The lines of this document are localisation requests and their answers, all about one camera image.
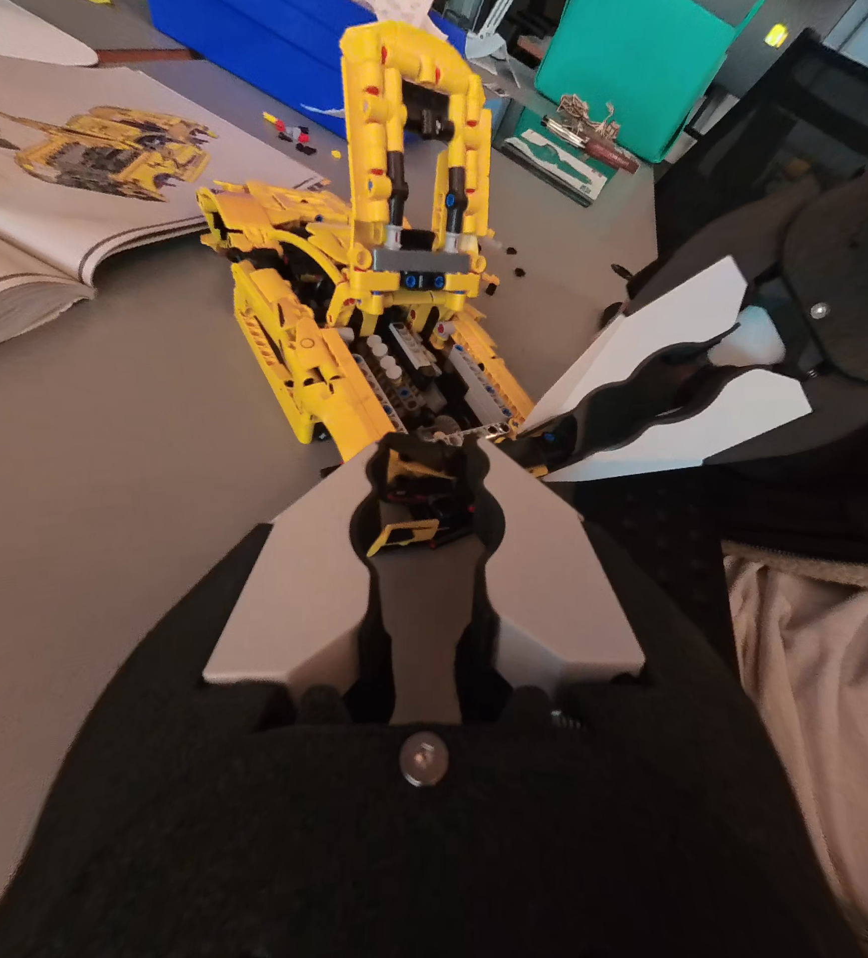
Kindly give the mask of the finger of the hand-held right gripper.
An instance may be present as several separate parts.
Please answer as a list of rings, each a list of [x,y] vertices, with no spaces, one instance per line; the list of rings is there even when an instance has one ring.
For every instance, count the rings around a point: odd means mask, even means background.
[[[724,450],[811,413],[800,382],[764,369],[728,380],[715,398],[684,418],[655,421],[615,448],[586,454],[546,481],[598,481],[697,468]]]
[[[710,351],[739,330],[746,288],[736,262],[724,257],[613,319],[536,402],[520,433],[574,414],[578,438],[635,438],[655,421],[698,411],[742,372],[780,374],[763,364],[710,360]]]

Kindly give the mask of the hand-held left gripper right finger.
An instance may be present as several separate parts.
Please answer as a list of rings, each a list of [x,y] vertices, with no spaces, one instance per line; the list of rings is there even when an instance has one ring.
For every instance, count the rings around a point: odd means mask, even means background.
[[[472,611],[456,649],[464,721],[494,721],[513,690],[635,677],[645,663],[579,512],[498,445],[464,448],[474,494]]]

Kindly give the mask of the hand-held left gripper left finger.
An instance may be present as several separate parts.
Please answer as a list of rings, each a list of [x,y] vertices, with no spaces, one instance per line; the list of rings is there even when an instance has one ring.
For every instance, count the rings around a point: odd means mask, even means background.
[[[328,686],[360,721],[392,718],[392,643],[357,521],[376,504],[369,444],[272,521],[203,669],[210,685],[274,683],[292,701]]]

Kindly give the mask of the yellow black brick side assembly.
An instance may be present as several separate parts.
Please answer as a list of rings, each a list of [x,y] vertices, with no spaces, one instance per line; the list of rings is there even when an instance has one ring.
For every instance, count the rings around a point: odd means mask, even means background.
[[[538,429],[504,437],[497,447],[527,473],[541,479],[574,456],[579,425],[574,414],[555,418]]]

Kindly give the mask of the yellow toy brick car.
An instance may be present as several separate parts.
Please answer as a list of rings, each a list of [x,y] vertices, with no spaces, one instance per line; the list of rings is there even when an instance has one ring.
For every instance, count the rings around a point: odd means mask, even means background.
[[[234,313],[297,439],[342,463],[385,437],[366,556],[465,536],[476,440],[534,404],[474,300],[486,260],[491,113],[446,40],[395,21],[340,41],[351,198],[251,180],[198,192],[205,245],[232,264]]]

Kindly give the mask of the building instruction booklet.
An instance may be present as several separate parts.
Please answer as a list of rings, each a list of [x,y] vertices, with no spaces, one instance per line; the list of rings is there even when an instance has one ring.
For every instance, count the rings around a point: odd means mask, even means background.
[[[200,233],[200,189],[323,183],[285,154],[131,68],[0,56],[0,344],[92,299],[127,249]]]

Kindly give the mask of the grey desk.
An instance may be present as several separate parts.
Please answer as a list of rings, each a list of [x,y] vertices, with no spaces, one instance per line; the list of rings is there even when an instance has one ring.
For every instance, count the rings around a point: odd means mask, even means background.
[[[534,399],[656,252],[650,167],[584,209],[503,155],[491,226],[526,270],[478,308]],[[118,667],[335,461],[293,437],[194,236],[113,257],[97,297],[0,346],[0,896]]]

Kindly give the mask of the scattered small brick pieces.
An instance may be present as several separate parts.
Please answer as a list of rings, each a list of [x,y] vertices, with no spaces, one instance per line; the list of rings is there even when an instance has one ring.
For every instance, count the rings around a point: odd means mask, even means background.
[[[480,255],[486,260],[486,267],[480,275],[481,291],[484,295],[493,296],[502,283],[526,277],[526,270],[520,263],[516,247],[500,241],[495,236],[485,236],[479,240],[478,248]]]
[[[305,157],[324,153],[335,160],[346,158],[346,143],[337,136],[326,133],[320,127],[312,129],[303,124],[292,124],[268,111],[263,111],[261,116],[272,135],[280,143],[290,146]]]

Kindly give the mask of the green white booklet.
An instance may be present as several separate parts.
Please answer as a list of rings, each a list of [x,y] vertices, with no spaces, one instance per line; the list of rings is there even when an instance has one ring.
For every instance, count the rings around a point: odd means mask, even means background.
[[[570,145],[520,102],[507,101],[495,122],[492,146],[520,168],[583,208],[589,208],[617,171]]]

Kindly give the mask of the small wooden model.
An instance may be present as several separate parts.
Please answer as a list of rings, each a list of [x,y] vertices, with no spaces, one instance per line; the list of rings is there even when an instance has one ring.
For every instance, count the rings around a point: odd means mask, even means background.
[[[569,145],[582,150],[592,159],[615,171],[636,174],[638,159],[619,145],[620,124],[615,120],[615,106],[606,103],[606,116],[594,121],[590,105],[577,94],[564,94],[556,113],[542,117],[543,126]]]

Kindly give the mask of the black mesh office chair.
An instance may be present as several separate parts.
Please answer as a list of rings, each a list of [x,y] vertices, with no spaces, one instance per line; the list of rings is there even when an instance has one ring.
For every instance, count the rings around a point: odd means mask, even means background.
[[[829,189],[868,169],[868,67],[804,30],[655,188],[657,252],[795,186]]]

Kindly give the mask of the blue plastic bin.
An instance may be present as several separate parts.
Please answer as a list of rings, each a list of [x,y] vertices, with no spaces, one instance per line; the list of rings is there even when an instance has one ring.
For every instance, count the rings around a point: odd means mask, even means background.
[[[374,22],[366,2],[150,1],[154,26],[345,140],[340,40]],[[460,54],[465,32],[429,13]]]

